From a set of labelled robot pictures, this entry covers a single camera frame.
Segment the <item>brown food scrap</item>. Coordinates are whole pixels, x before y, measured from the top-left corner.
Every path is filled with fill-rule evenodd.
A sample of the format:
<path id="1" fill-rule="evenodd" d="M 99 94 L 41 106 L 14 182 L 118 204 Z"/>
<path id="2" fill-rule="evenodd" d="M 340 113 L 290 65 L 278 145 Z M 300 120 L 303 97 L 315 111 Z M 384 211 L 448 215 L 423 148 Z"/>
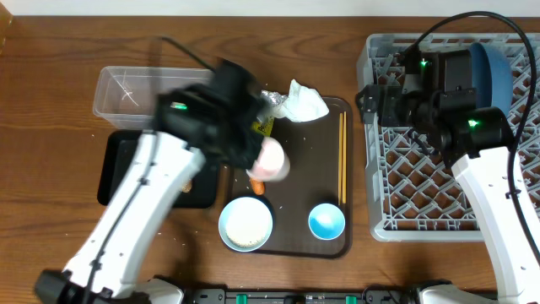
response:
<path id="1" fill-rule="evenodd" d="M 188 181 L 183 187 L 182 192 L 189 193 L 192 190 L 192 181 Z"/>

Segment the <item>orange carrot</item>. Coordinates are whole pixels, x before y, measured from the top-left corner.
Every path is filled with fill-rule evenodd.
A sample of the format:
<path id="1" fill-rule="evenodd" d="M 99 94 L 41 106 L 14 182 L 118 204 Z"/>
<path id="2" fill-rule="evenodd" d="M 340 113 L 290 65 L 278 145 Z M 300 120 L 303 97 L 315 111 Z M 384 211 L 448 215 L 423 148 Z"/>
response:
<path id="1" fill-rule="evenodd" d="M 250 179 L 251 189 L 252 191 L 258 195 L 262 196 L 265 193 L 265 184 L 262 181 L 258 181 L 256 179 L 251 178 Z"/>

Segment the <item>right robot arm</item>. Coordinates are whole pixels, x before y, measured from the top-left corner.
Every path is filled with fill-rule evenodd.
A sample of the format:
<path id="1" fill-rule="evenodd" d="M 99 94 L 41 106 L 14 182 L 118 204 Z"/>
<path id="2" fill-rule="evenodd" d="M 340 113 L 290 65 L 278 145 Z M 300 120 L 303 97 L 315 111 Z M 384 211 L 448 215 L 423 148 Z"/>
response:
<path id="1" fill-rule="evenodd" d="M 399 55 L 398 85 L 364 84 L 355 97 L 363 123 L 410 127 L 426 136 L 472 206 L 489 252 L 497 302 L 539 300 L 539 218 L 523 179 L 523 127 L 508 122 L 512 72 L 505 56 L 474 42 Z"/>

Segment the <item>pink cup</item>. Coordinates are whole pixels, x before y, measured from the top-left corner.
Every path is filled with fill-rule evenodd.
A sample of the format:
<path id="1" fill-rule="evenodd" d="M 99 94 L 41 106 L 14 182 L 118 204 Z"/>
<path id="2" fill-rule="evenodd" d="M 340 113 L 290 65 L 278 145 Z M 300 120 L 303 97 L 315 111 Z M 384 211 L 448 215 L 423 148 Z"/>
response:
<path id="1" fill-rule="evenodd" d="M 289 170 L 289 157 L 282 145 L 274 138 L 265 137 L 258 158 L 246 173 L 260 182 L 280 182 L 289 174 Z"/>

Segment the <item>blue plate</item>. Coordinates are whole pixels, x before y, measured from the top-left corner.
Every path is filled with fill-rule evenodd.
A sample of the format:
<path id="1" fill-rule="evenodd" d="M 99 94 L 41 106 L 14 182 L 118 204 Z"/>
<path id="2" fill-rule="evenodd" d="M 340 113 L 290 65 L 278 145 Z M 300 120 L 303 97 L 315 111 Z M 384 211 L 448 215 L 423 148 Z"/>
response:
<path id="1" fill-rule="evenodd" d="M 505 116 L 510 112 L 513 78 L 506 56 L 494 48 L 475 42 L 468 47 L 471 56 L 472 86 L 477 91 L 477 108 L 497 107 Z"/>

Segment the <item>light blue cup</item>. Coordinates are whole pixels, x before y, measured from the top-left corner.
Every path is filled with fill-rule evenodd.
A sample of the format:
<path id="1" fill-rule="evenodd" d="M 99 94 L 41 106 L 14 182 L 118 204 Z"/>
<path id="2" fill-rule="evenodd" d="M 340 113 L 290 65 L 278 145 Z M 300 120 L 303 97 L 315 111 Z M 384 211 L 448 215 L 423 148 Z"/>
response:
<path id="1" fill-rule="evenodd" d="M 334 204 L 318 204 L 308 215 L 311 234 L 323 241 L 331 241 L 341 236 L 346 220 L 341 209 Z"/>

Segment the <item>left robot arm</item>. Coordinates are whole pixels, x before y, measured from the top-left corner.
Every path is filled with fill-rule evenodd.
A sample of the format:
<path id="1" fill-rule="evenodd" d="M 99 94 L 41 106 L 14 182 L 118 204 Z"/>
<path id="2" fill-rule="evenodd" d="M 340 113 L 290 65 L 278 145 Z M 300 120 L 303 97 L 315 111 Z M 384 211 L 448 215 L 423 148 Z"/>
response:
<path id="1" fill-rule="evenodd" d="M 207 161 L 249 169 L 263 137 L 252 124 L 266 109 L 256 78 L 222 60 L 211 79 L 160 92 L 162 46 L 148 51 L 154 114 L 131 164 L 87 241 L 63 270 L 46 269 L 34 292 L 43 303 L 180 303 L 167 280 L 138 279 L 143 260 L 182 188 Z"/>

